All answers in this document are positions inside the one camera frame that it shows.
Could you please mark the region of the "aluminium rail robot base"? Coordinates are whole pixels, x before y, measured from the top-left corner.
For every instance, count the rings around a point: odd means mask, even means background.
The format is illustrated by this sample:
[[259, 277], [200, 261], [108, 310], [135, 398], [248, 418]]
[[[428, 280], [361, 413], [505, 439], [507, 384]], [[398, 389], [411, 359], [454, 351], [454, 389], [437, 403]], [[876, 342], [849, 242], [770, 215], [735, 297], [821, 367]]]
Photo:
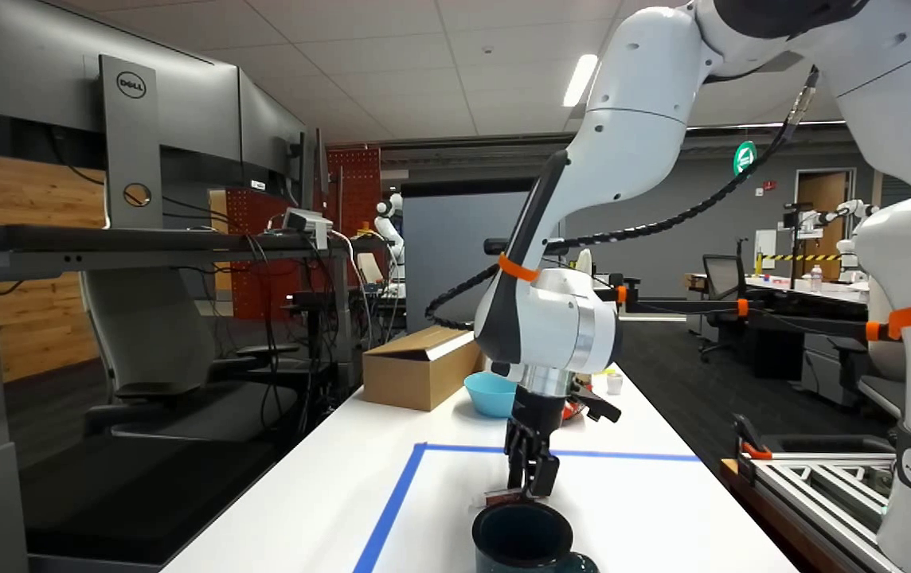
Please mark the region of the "aluminium rail robot base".
[[765, 436], [750, 418], [734, 436], [719, 481], [799, 573], [901, 573], [880, 549], [894, 478], [885, 439]]

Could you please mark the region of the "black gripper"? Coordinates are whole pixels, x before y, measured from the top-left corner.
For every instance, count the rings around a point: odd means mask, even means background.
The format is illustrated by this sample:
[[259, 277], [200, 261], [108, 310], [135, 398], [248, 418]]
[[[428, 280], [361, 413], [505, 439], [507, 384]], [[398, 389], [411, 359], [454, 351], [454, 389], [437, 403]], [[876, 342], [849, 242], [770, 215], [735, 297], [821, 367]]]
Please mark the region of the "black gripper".
[[514, 398], [514, 413], [507, 419], [507, 489], [528, 489], [548, 500], [560, 472], [559, 454], [543, 454], [552, 446], [552, 433], [560, 428], [560, 398], [531, 395], [527, 389]]

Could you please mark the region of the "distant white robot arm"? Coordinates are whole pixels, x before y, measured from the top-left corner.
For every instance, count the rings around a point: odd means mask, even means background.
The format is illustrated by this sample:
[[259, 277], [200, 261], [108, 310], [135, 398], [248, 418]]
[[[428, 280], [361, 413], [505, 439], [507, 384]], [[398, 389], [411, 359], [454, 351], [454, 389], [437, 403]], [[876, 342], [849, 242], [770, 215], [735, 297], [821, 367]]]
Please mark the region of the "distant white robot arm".
[[394, 299], [404, 299], [404, 239], [394, 225], [398, 214], [401, 214], [401, 193], [388, 193], [385, 201], [376, 203], [372, 229], [388, 250], [385, 294], [391, 294]]

